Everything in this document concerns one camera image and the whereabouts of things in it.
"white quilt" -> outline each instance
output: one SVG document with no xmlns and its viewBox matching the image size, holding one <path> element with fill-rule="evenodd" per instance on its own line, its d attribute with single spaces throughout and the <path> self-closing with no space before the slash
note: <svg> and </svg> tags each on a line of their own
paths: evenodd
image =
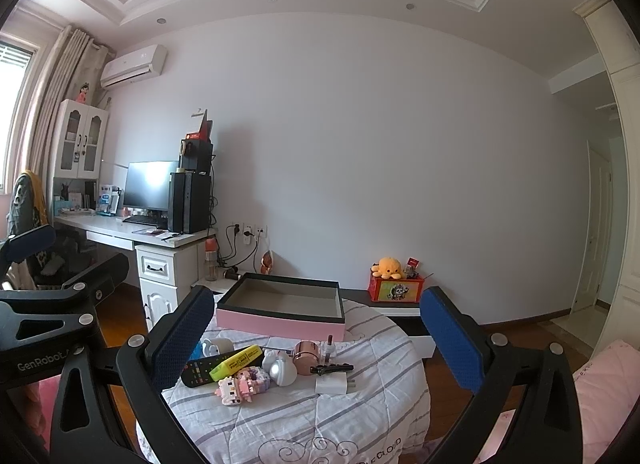
<svg viewBox="0 0 640 464">
<path fill-rule="evenodd" d="M 314 376 L 274 384 L 253 402 L 223 406 L 216 384 L 188 388 L 180 380 L 162 392 L 186 433 L 214 464 L 396 463 L 422 446 L 430 394 L 421 359 L 406 334 L 369 307 L 344 300 L 347 341 L 337 363 L 356 381 L 345 396 L 316 395 Z M 222 330 L 214 317 L 203 338 L 226 337 L 236 348 L 253 343 L 291 349 L 299 340 Z M 158 462 L 137 427 L 145 457 Z"/>
</svg>

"air conditioner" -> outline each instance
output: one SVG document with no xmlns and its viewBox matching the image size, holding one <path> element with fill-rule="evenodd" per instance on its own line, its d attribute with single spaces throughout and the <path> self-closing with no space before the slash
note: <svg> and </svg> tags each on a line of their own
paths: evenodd
<svg viewBox="0 0 640 464">
<path fill-rule="evenodd" d="M 166 48 L 158 45 L 125 54 L 104 66 L 100 85 L 107 89 L 160 76 L 165 58 Z"/>
</svg>

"window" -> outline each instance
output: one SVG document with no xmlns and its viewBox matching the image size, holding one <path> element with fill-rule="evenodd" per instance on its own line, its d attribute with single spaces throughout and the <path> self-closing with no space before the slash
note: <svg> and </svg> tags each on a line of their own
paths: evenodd
<svg viewBox="0 0 640 464">
<path fill-rule="evenodd" d="M 33 51 L 0 40 L 0 192 L 9 136 L 32 56 Z"/>
</svg>

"yellow cloth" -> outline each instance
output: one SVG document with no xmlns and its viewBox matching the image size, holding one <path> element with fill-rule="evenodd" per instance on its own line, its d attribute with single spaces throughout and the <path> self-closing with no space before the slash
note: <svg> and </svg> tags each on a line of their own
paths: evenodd
<svg viewBox="0 0 640 464">
<path fill-rule="evenodd" d="M 47 219 L 47 207 L 44 204 L 44 194 L 42 192 L 42 181 L 40 181 L 37 174 L 33 173 L 31 170 L 25 170 L 23 173 L 26 173 L 31 180 L 31 187 L 33 188 L 33 205 L 37 208 L 38 214 L 40 215 L 40 225 L 49 224 L 49 220 Z"/>
</svg>

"bottle with red cap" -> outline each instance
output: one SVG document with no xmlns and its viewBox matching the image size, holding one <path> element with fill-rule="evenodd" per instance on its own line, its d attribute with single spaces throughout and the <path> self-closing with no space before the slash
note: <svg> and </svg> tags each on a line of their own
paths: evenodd
<svg viewBox="0 0 640 464">
<path fill-rule="evenodd" d="M 216 268 L 218 267 L 218 242 L 215 239 L 204 241 L 204 278 L 208 281 L 218 279 Z"/>
</svg>

